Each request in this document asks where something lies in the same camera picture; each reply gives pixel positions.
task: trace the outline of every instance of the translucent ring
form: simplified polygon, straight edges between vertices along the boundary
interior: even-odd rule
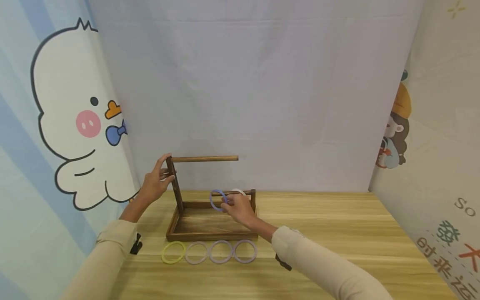
[[[213,199],[212,199],[212,193],[213,193],[213,192],[217,192],[217,193],[219,193],[220,195],[222,195],[223,201],[224,201],[225,203],[227,203],[227,196],[225,196],[225,194],[224,194],[221,190],[213,190],[213,191],[210,192],[210,204],[211,204],[211,206],[213,207],[213,209],[215,209],[215,210],[217,210],[217,211],[219,211],[219,212],[223,212],[223,209],[218,208],[218,207],[216,207],[216,206],[213,204]]]
[[[233,189],[232,191],[233,191],[233,192],[239,192],[240,194],[242,194],[242,195],[244,195],[244,196],[247,195],[247,194],[245,194],[244,191],[242,191],[242,190],[240,190],[240,189]]]
[[[250,245],[252,245],[253,247],[253,250],[255,251],[255,253],[253,254],[252,258],[251,259],[248,259],[246,261],[243,261],[241,260],[240,258],[238,258],[237,256],[237,247],[238,245],[242,244],[242,243],[248,243]],[[239,263],[242,263],[242,264],[249,264],[251,262],[253,262],[255,260],[255,258],[257,257],[257,246],[255,246],[255,244],[251,241],[251,240],[239,240],[235,246],[233,247],[233,257],[235,257],[235,260]]]
[[[180,257],[178,257],[178,258],[176,258],[176,259],[174,259],[174,260],[172,260],[172,261],[169,261],[169,260],[167,260],[167,259],[165,258],[165,251],[166,251],[170,246],[172,246],[172,245],[180,245],[180,246],[182,246],[183,252],[182,252],[182,254],[180,255]],[[186,251],[187,251],[187,249],[185,248],[185,244],[182,243],[181,241],[176,240],[176,241],[170,242],[170,243],[168,243],[168,244],[165,246],[165,248],[163,248],[163,250],[162,250],[162,261],[163,261],[164,263],[166,263],[166,264],[176,264],[176,263],[178,263],[179,261],[181,261],[181,259],[185,256],[185,252],[186,252]]]
[[[195,246],[195,245],[202,245],[205,247],[205,256],[199,260],[199,261],[191,261],[190,258],[188,258],[188,250],[190,250],[191,247]],[[207,256],[208,256],[208,247],[207,247],[207,244],[205,244],[204,242],[202,241],[196,241],[196,242],[193,242],[191,243],[188,248],[187,248],[187,251],[185,252],[185,260],[189,263],[189,264],[201,264],[205,261],[205,259],[207,259]]]
[[[218,261],[218,260],[216,260],[216,259],[213,258],[213,256],[212,256],[212,250],[213,250],[213,247],[215,247],[217,244],[220,244],[220,243],[227,244],[228,246],[230,246],[230,255],[227,256],[226,259],[221,260],[221,261]],[[232,255],[233,255],[233,247],[232,247],[232,244],[230,244],[230,243],[227,242],[226,240],[218,240],[218,241],[216,241],[215,243],[213,243],[212,246],[210,246],[210,248],[208,249],[208,256],[210,257],[210,260],[211,260],[212,262],[214,262],[215,264],[224,264],[224,263],[226,263],[227,261],[230,260],[230,258],[232,258]]]

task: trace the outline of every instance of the black eye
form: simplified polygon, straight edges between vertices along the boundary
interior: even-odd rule
[[[98,99],[96,97],[91,97],[90,98],[90,103],[92,103],[93,106],[98,105]]]

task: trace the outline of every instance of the left hand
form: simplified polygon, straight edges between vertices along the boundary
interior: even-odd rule
[[[156,161],[152,172],[145,174],[144,183],[136,199],[142,199],[151,204],[165,193],[168,185],[175,179],[175,175],[169,175],[168,169],[162,168],[163,163],[170,156],[172,156],[171,153],[164,154]]]

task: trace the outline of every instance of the pink cheek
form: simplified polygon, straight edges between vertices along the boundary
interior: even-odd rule
[[[100,118],[91,110],[80,112],[76,124],[78,132],[84,137],[96,137],[100,133]]]

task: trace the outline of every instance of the yellow ring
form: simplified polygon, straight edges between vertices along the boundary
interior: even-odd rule
[[[180,246],[182,246],[183,252],[182,252],[182,254],[180,255],[180,257],[178,257],[177,259],[172,260],[172,261],[169,261],[169,260],[167,260],[167,259],[165,258],[165,251],[166,251],[166,250],[168,249],[168,247],[170,247],[171,245],[180,245]],[[178,263],[179,261],[181,261],[181,259],[185,256],[185,252],[186,252],[186,251],[187,251],[187,248],[185,247],[185,244],[182,243],[181,241],[176,240],[176,241],[170,242],[170,243],[168,243],[168,244],[165,246],[165,248],[163,248],[163,250],[162,250],[162,261],[163,261],[164,263],[166,263],[166,264],[176,264],[176,263]]]

